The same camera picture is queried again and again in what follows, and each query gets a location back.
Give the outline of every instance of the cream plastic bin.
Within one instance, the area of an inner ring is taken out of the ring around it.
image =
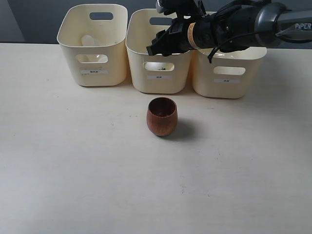
[[[149,56],[146,46],[152,44],[159,31],[169,28],[168,25],[151,25],[151,18],[173,19],[176,14],[164,16],[155,9],[133,13],[126,39],[133,85],[143,93],[178,93],[185,86],[192,54]]]
[[[207,59],[211,49],[196,51],[193,71],[194,90],[210,98],[241,98],[256,75],[267,49],[251,47],[233,53],[218,52],[212,64]]]
[[[57,39],[79,85],[113,86],[125,80],[127,22],[127,9],[117,4],[84,4],[68,11]],[[86,36],[91,42],[83,46]]]

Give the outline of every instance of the wooden cup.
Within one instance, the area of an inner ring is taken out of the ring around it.
[[[169,98],[159,97],[150,102],[147,111],[147,126],[156,136],[171,134],[177,125],[176,103]]]

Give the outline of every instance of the bin handle hole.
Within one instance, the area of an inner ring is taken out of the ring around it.
[[[114,18],[111,12],[91,12],[90,19],[92,20],[112,20]]]
[[[106,55],[77,55],[76,59],[80,63],[107,63],[108,57]]]
[[[143,64],[143,67],[147,71],[152,71],[152,72],[171,72],[175,69],[175,65],[170,62],[145,62]]]
[[[242,76],[246,73],[244,67],[215,67],[214,73],[217,75]]]
[[[172,18],[152,17],[152,18],[150,18],[150,24],[151,25],[171,26]]]

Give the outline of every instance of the bin label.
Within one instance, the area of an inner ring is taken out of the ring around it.
[[[215,83],[225,83],[225,84],[239,84],[239,79],[214,79]]]
[[[86,74],[108,74],[108,71],[106,70],[81,70],[81,74],[86,75]]]
[[[172,76],[147,76],[147,79],[172,79]]]

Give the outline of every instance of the white table surface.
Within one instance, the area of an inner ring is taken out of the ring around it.
[[[188,84],[167,138],[129,79],[80,87],[58,45],[0,54],[1,234],[311,234],[311,50],[269,50],[239,100]]]

